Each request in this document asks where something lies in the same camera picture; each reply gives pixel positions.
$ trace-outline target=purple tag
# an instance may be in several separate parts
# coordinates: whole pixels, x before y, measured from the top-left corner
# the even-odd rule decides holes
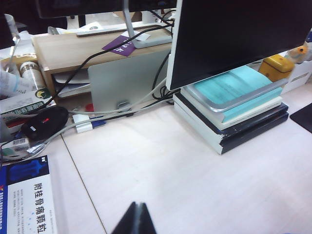
[[[125,36],[119,36],[117,37],[115,40],[113,40],[112,42],[108,43],[107,45],[105,45],[102,49],[103,50],[108,50],[120,43],[123,43],[124,41],[126,41],[127,39],[129,39],[128,37]],[[122,45],[121,47],[112,50],[111,52],[115,53],[115,54],[119,54],[119,55],[124,55],[124,56],[129,56],[134,50],[135,50],[135,46],[133,45],[132,42],[128,42],[127,44]]]

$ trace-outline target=white desk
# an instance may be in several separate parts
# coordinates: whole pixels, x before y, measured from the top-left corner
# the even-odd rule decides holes
[[[105,233],[63,139],[53,140],[42,155],[49,159],[58,233]]]
[[[312,84],[284,101],[311,103]],[[64,140],[108,233],[132,201],[158,234],[312,230],[312,134],[291,119],[222,156],[168,105]]]

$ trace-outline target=white cable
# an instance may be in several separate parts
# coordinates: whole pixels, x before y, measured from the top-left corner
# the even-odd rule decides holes
[[[142,103],[145,98],[149,97],[150,95],[152,95],[156,89],[158,89],[164,82],[166,81],[166,78],[163,79],[152,91],[150,91],[147,95],[145,95],[143,98],[141,98],[139,101],[135,102],[134,104],[130,105],[130,106],[126,106],[124,108],[120,108],[118,110],[112,110],[112,111],[94,111],[94,112],[88,112],[88,111],[68,111],[69,113],[73,113],[73,114],[82,114],[82,115],[90,115],[90,114],[110,114],[110,113],[114,113],[114,112],[120,112],[120,111],[124,111],[124,110],[128,110],[129,108],[136,106],[140,103]]]
[[[160,103],[163,103],[163,102],[166,102],[166,101],[170,101],[170,100],[172,100],[172,99],[162,100],[162,101],[160,101],[158,103],[155,103],[154,105],[151,105],[151,106],[148,106],[148,107],[145,107],[145,108],[141,108],[141,109],[137,109],[137,110],[125,111],[125,112],[118,113],[118,114],[115,114],[115,115],[103,116],[103,117],[99,117],[99,118],[88,119],[88,120],[81,121],[81,122],[78,122],[78,123],[73,123],[73,124],[68,125],[67,127],[63,128],[63,129],[59,130],[57,133],[55,133],[54,135],[52,135],[51,137],[46,139],[43,143],[46,144],[47,142],[50,142],[55,137],[57,137],[59,134],[62,134],[63,132],[67,131],[68,129],[73,128],[73,127],[75,127],[75,126],[77,126],[79,124],[89,123],[89,122],[98,121],[98,120],[102,120],[102,119],[107,119],[107,118],[111,118],[111,117],[122,116],[124,114],[130,114],[130,113],[134,113],[134,112],[141,112],[141,111],[144,111],[144,110],[148,110],[148,109],[154,107],[157,104],[160,104]]]
[[[15,113],[7,113],[7,114],[2,114],[1,118],[8,118],[8,117],[19,117],[19,118],[32,118],[35,117],[37,114],[33,115],[22,115],[22,114],[15,114]]]
[[[114,115],[109,115],[109,116],[104,116],[104,117],[99,117],[99,118],[94,118],[94,119],[88,119],[88,120],[85,120],[85,121],[81,121],[81,122],[78,122],[78,123],[73,123],[71,125],[68,125],[66,126],[65,128],[61,129],[60,131],[58,131],[57,133],[53,134],[51,137],[49,137],[48,139],[46,139],[43,144],[44,144],[44,147],[39,151],[37,152],[36,154],[34,154],[33,156],[30,156],[28,158],[25,158],[25,156],[16,156],[16,157],[13,157],[13,156],[3,156],[3,159],[5,160],[11,160],[11,161],[14,161],[14,160],[19,160],[19,159],[22,159],[22,158],[25,158],[24,160],[22,161],[25,161],[25,160],[29,160],[29,159],[32,159],[32,158],[35,158],[37,157],[46,147],[47,145],[54,139],[56,138],[58,135],[62,134],[63,132],[67,131],[68,129],[70,128],[73,128],[79,124],[83,124],[83,123],[89,123],[89,122],[93,122],[93,121],[97,121],[97,120],[102,120],[102,119],[107,119],[107,118],[111,118],[111,117],[117,117],[117,116],[121,116],[121,115],[125,115],[125,114],[130,114],[130,113],[134,113],[134,112],[141,112],[141,111],[144,111],[144,110],[148,110],[152,107],[154,107],[155,105],[157,104],[160,104],[160,103],[163,103],[163,102],[166,102],[166,101],[170,101],[172,99],[165,99],[165,100],[162,100],[160,102],[157,102],[151,106],[148,106],[148,107],[144,107],[144,108],[141,108],[141,109],[137,109],[137,110],[131,110],[131,111],[125,111],[125,112],[122,112],[122,113],[118,113],[118,114],[114,114]]]
[[[47,147],[48,144],[49,144],[49,142],[45,143],[44,147],[39,152],[37,152],[35,155],[29,156],[29,157],[27,157],[27,156],[3,156],[3,159],[9,160],[9,161],[15,161],[15,160],[25,158],[22,161],[29,160],[29,159],[37,157]]]

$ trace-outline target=computer monitor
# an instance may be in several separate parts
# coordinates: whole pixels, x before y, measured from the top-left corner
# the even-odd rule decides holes
[[[41,18],[87,15],[123,10],[122,0],[36,0]],[[129,10],[147,11],[176,7],[176,0],[130,0]]]
[[[178,0],[166,86],[173,90],[304,43],[312,1]]]

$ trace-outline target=small box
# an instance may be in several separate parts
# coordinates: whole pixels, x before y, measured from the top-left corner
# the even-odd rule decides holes
[[[287,78],[294,68],[294,63],[280,55],[273,55],[263,60],[259,72],[270,81]]]

